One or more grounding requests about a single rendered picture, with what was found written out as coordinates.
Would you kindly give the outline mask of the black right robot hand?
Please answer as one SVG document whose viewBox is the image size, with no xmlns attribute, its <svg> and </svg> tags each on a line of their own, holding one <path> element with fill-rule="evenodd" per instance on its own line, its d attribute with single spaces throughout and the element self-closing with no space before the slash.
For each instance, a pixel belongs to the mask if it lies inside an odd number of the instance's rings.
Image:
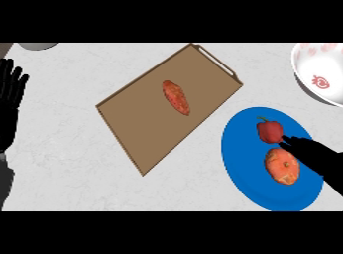
<svg viewBox="0 0 343 254">
<path fill-rule="evenodd" d="M 335 152 L 322 143 L 298 137 L 282 136 L 277 145 L 322 176 L 343 196 L 343 152 Z"/>
</svg>

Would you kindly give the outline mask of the orange round squash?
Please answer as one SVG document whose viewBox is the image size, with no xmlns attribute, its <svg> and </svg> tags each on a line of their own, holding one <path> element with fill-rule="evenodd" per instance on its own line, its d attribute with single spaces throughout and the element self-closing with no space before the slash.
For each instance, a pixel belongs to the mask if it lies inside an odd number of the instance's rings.
<svg viewBox="0 0 343 254">
<path fill-rule="evenodd" d="M 271 179 L 283 185 L 292 185 L 300 176 L 295 157 L 280 148 L 271 148 L 264 154 L 264 168 Z"/>
</svg>

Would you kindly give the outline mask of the blue plate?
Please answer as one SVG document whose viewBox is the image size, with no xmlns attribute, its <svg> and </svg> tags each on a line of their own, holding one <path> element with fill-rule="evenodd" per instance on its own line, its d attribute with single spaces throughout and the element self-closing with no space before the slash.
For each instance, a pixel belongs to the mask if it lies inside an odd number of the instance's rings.
<svg viewBox="0 0 343 254">
<path fill-rule="evenodd" d="M 246 198 L 271 211 L 304 210 L 317 199 L 323 179 L 300 163 L 300 177 L 292 185 L 274 181 L 264 168 L 264 154 L 276 144 L 264 143 L 257 135 L 261 119 L 276 121 L 282 134 L 310 138 L 298 122 L 280 111 L 251 107 L 227 122 L 221 137 L 221 157 L 230 179 Z"/>
</svg>

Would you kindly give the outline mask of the white bowl with red print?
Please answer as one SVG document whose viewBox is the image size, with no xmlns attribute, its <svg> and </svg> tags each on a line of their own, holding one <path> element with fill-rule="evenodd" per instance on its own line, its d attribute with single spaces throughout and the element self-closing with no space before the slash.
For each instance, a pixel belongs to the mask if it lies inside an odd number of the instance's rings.
<svg viewBox="0 0 343 254">
<path fill-rule="evenodd" d="M 308 93 L 343 108 L 343 43 L 297 43 L 291 67 Z"/>
</svg>

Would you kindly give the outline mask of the red bell pepper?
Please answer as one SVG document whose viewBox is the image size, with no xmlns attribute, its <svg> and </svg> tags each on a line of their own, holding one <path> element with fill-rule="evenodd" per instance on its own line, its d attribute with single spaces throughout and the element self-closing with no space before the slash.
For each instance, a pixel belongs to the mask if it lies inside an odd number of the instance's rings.
<svg viewBox="0 0 343 254">
<path fill-rule="evenodd" d="M 267 121 L 264 117 L 257 117 L 257 135 L 263 142 L 274 144 L 282 141 L 282 126 L 276 121 Z"/>
</svg>

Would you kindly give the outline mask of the grey round object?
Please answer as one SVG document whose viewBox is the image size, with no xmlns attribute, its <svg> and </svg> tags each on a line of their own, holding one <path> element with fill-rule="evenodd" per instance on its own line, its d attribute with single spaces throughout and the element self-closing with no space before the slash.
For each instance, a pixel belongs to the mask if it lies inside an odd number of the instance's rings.
<svg viewBox="0 0 343 254">
<path fill-rule="evenodd" d="M 41 51 L 53 47 L 57 43 L 18 43 L 19 46 L 29 51 Z"/>
</svg>

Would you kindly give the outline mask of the brown wooden cutting board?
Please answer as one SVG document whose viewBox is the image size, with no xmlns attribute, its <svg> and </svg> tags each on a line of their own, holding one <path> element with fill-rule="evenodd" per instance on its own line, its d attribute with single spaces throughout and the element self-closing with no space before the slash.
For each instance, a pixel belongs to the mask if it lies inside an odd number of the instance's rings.
<svg viewBox="0 0 343 254">
<path fill-rule="evenodd" d="M 189 113 L 168 102 L 162 82 L 177 84 Z M 97 105 L 96 110 L 137 171 L 145 174 L 243 86 L 204 49 L 186 45 Z"/>
</svg>

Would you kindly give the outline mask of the red oblong sweet potato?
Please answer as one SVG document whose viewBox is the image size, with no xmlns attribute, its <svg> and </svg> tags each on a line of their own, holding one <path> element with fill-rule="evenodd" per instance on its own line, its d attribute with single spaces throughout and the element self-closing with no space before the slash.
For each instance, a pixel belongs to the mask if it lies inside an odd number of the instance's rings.
<svg viewBox="0 0 343 254">
<path fill-rule="evenodd" d="M 162 92 L 165 99 L 168 100 L 173 108 L 183 114 L 189 115 L 189 103 L 186 100 L 186 96 L 181 90 L 181 87 L 173 83 L 170 80 L 162 81 Z"/>
</svg>

